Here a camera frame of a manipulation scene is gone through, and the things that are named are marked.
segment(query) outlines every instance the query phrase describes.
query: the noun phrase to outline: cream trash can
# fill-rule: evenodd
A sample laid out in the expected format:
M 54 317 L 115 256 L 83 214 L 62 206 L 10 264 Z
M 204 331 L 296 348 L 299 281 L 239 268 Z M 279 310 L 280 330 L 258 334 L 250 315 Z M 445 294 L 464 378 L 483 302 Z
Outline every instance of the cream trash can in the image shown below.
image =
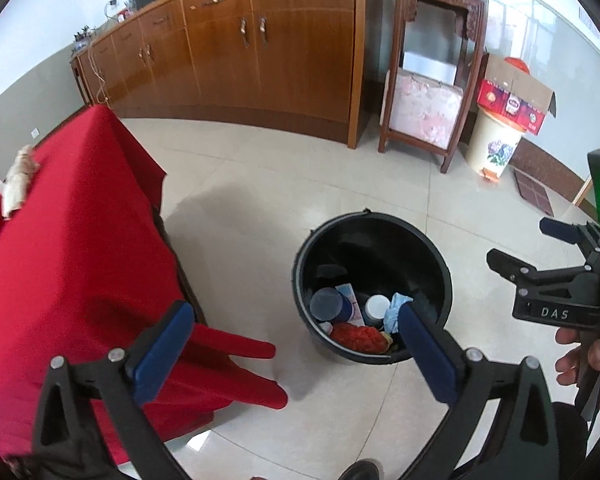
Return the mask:
M 500 177 L 525 132 L 524 128 L 510 124 L 478 107 L 478 118 L 464 156 L 472 170 L 482 176 Z

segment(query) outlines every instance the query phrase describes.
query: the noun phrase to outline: wooden stand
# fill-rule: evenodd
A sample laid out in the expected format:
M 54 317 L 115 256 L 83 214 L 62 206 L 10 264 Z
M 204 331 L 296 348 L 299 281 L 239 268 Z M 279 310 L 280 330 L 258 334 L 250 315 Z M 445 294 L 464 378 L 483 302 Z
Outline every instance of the wooden stand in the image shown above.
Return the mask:
M 389 66 L 389 82 L 386 94 L 386 104 L 384 106 L 384 121 L 380 127 L 380 143 L 378 145 L 378 151 L 384 153 L 387 139 L 400 140 L 401 142 L 406 142 L 407 144 L 411 144 L 429 152 L 442 155 L 444 161 L 442 167 L 440 167 L 440 172 L 446 173 L 446 170 L 448 170 L 449 164 L 451 163 L 451 157 L 458 145 L 458 139 L 460 138 L 460 133 L 462 132 L 462 127 L 464 126 L 464 121 L 466 120 L 466 115 L 469 111 L 469 106 L 474 97 L 475 85 L 478 79 L 478 70 L 480 69 L 480 60 L 482 59 L 482 52 L 484 50 L 484 37 L 487 30 L 487 9 L 489 1 L 421 0 L 425 3 L 441 7 L 442 9 L 449 9 L 456 13 L 456 34 L 462 38 L 462 44 L 458 59 L 458 70 L 456 71 L 456 79 L 454 81 L 455 86 L 461 85 L 464 77 L 464 70 L 467 67 L 466 53 L 468 42 L 469 40 L 475 42 L 474 56 L 471 67 L 469 68 L 467 85 L 464 89 L 458 118 L 456 119 L 456 124 L 454 125 L 454 130 L 446 150 L 429 144 L 424 140 L 416 139 L 415 137 L 389 128 L 391 111 L 394 105 L 397 69 L 400 67 L 400 55 L 404 49 L 405 26 L 407 22 L 412 22 L 416 19 L 418 1 L 419 0 L 395 0 L 394 41 L 391 51 L 391 65 Z

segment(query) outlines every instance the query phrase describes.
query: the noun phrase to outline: black shoe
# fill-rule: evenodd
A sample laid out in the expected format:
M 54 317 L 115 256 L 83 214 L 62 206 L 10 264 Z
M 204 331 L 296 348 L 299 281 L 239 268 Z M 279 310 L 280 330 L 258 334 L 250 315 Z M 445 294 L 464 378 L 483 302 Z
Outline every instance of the black shoe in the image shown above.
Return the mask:
M 358 460 L 347 467 L 338 480 L 380 480 L 380 472 L 373 462 Z

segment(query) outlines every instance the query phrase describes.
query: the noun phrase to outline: red tablecloth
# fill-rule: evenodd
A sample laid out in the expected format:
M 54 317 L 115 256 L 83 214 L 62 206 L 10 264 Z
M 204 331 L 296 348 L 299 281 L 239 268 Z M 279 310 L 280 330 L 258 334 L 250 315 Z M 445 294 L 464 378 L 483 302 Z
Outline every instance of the red tablecloth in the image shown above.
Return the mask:
M 182 293 L 152 220 L 164 171 L 106 107 L 92 107 L 36 151 L 29 199 L 0 233 L 0 453 L 30 451 L 50 359 L 74 363 L 128 346 Z M 282 408 L 273 381 L 228 354 L 271 358 L 269 343 L 197 325 L 145 413 L 164 439 L 233 400 Z M 126 454 L 96 403 L 118 463 Z

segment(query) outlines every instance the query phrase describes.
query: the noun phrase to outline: crumpled blue tissue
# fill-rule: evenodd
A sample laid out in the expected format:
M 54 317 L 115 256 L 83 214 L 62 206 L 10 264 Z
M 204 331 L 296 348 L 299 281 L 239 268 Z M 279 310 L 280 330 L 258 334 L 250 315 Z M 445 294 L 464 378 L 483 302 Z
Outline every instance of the crumpled blue tissue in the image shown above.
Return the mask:
M 400 307 L 409 301 L 413 301 L 413 298 L 404 296 L 399 292 L 396 292 L 391 298 L 391 304 L 384 313 L 384 331 L 388 334 L 395 334 L 398 332 L 398 313 Z

